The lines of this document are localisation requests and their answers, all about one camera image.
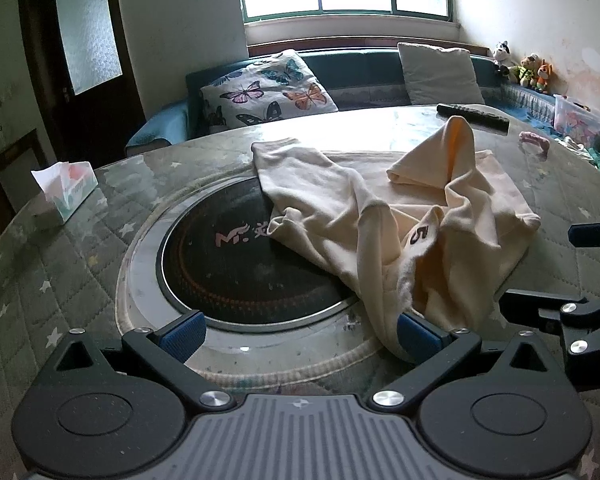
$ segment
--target orange butterfly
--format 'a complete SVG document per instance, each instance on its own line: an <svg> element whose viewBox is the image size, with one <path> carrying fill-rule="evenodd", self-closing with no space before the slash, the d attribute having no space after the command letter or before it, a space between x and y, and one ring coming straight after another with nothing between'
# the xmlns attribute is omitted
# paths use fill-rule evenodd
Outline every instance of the orange butterfly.
<svg viewBox="0 0 600 480"><path fill-rule="evenodd" d="M301 110L308 110L313 104L327 104L327 97L316 83L311 83L309 91L282 92L282 95L293 101L296 108L300 108Z"/></svg>

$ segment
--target brown wooden door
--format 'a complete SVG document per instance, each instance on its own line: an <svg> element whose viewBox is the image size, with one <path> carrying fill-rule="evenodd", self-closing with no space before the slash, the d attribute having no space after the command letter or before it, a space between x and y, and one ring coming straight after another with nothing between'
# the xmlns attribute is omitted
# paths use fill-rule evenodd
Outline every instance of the brown wooden door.
<svg viewBox="0 0 600 480"><path fill-rule="evenodd" d="M18 0L31 80L59 160L124 158L144 123L118 0Z"/></svg>

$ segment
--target green window frame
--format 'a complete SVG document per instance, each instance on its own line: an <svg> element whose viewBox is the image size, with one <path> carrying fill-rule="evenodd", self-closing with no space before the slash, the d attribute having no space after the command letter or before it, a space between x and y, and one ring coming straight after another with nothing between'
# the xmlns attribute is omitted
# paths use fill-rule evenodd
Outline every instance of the green window frame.
<svg viewBox="0 0 600 480"><path fill-rule="evenodd" d="M430 20L439 20L441 22L453 21L453 0L446 0L446 16L440 14L427 14L426 12L412 12L410 10L398 10L396 0L391 0L391 10L361 10L361 9L342 9L342 10L324 10L322 0L318 0L317 10L301 10L299 12L280 12L279 14L266 14L263 16L247 16L245 0L240 0L242 7L242 19L245 23L261 22L263 20L273 20L275 18L292 18L295 16L321 16L324 14L380 14L383 16L411 16L412 18L428 18Z"/></svg>

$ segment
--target orange plush toy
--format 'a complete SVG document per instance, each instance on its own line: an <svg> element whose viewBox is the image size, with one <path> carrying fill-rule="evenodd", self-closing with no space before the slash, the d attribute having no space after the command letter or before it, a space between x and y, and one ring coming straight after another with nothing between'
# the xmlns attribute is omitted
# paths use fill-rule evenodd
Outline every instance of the orange plush toy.
<svg viewBox="0 0 600 480"><path fill-rule="evenodd" d="M538 70L538 82L536 82L536 91L541 94L549 94L549 78L554 73L554 66L544 62Z"/></svg>

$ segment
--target plastic storage box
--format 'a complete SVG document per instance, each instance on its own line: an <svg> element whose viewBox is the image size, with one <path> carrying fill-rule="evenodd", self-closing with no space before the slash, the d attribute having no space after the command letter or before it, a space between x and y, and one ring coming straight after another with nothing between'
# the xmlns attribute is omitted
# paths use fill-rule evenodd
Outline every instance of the plastic storage box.
<svg viewBox="0 0 600 480"><path fill-rule="evenodd" d="M555 95L554 128L585 148L593 148L600 136L600 117L574 102L570 97Z"/></svg>

